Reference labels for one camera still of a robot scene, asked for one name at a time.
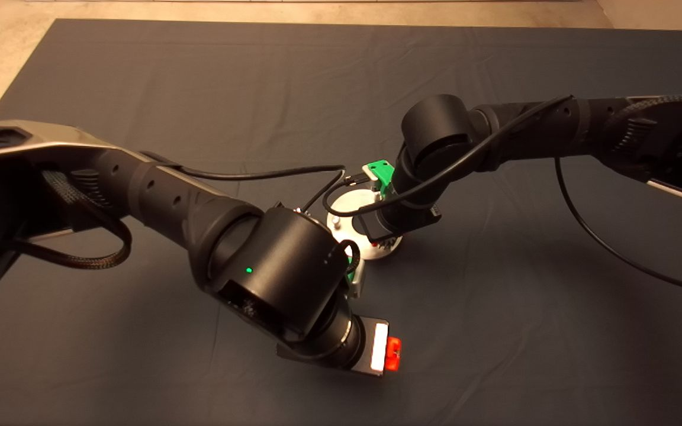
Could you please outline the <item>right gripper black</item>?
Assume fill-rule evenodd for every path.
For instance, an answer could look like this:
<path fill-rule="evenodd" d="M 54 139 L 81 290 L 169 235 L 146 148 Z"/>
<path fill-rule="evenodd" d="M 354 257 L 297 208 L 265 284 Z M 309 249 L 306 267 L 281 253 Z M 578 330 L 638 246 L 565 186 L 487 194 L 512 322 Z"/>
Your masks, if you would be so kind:
<path fill-rule="evenodd" d="M 436 205 L 428 209 L 414 209 L 396 204 L 356 216 L 356 229 L 369 241 L 382 242 L 431 226 L 441 218 Z"/>

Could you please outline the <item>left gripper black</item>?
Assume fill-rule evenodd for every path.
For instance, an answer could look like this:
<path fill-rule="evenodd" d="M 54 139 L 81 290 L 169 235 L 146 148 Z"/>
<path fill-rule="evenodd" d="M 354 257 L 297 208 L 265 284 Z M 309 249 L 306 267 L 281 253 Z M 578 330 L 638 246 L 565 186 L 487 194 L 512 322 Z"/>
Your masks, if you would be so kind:
<path fill-rule="evenodd" d="M 400 369 L 401 340 L 390 337 L 388 321 L 352 317 L 348 327 L 348 336 L 330 355 L 311 359 L 297 355 L 281 344 L 276 346 L 276 355 L 285 360 L 365 376 L 383 376 L 386 370 L 396 372 Z"/>

